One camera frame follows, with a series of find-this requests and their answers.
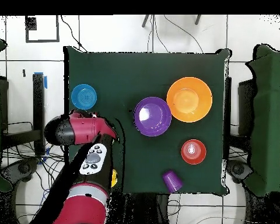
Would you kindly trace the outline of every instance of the control button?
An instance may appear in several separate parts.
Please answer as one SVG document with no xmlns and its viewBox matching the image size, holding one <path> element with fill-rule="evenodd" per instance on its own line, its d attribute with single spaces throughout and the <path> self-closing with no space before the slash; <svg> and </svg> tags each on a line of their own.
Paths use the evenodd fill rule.
<svg viewBox="0 0 280 224">
<path fill-rule="evenodd" d="M 96 153 L 91 153 L 87 155 L 86 162 L 87 163 L 97 163 L 100 161 L 100 156 Z"/>
</svg>

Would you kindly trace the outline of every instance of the black frame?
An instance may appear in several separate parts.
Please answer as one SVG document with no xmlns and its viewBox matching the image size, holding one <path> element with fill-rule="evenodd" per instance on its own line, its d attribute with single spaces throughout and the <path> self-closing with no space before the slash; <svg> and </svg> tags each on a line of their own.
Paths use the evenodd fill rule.
<svg viewBox="0 0 280 224">
<path fill-rule="evenodd" d="M 36 30 L 36 27 L 29 27 L 27 25 L 28 16 L 25 16 L 26 26 L 26 43 L 47 43 L 47 42 L 59 42 L 59 21 L 58 15 L 56 16 L 56 40 L 29 40 L 29 30 Z"/>
</svg>

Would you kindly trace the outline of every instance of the bowl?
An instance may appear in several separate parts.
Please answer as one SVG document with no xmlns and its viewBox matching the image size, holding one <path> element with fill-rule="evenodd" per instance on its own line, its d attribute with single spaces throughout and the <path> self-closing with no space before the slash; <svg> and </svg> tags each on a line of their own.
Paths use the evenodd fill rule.
<svg viewBox="0 0 280 224">
<path fill-rule="evenodd" d="M 88 110 L 96 103 L 96 91 L 88 84 L 79 84 L 73 89 L 71 99 L 76 108 Z"/>
<path fill-rule="evenodd" d="M 207 150 L 204 144 L 196 139 L 188 140 L 181 148 L 181 157 L 185 162 L 191 165 L 201 163 L 206 155 Z"/>
<path fill-rule="evenodd" d="M 134 124 L 147 137 L 162 135 L 169 128 L 171 118 L 169 106 L 158 97 L 141 100 L 134 110 Z"/>
<path fill-rule="evenodd" d="M 185 77 L 171 85 L 166 101 L 173 117 L 191 123 L 208 114 L 212 106 L 212 92 L 204 81 Z"/>
</svg>

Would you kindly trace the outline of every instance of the white control panel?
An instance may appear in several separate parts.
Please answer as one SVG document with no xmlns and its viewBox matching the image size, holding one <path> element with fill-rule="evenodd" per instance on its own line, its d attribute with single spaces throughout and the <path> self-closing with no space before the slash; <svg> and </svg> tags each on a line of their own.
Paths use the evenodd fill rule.
<svg viewBox="0 0 280 224">
<path fill-rule="evenodd" d="M 80 167 L 80 174 L 90 175 L 101 171 L 106 157 L 107 148 L 97 143 L 89 149 L 86 159 Z"/>
</svg>

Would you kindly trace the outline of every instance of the metal stand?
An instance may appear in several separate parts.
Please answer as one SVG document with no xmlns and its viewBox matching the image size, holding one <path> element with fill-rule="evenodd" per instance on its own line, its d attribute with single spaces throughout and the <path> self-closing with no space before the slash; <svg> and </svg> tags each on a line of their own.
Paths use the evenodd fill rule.
<svg viewBox="0 0 280 224">
<path fill-rule="evenodd" d="M 37 156 L 45 154 L 44 86 L 43 75 L 41 74 L 33 75 L 33 129 L 32 131 L 3 134 L 2 149 L 34 141 L 35 154 Z"/>
</svg>

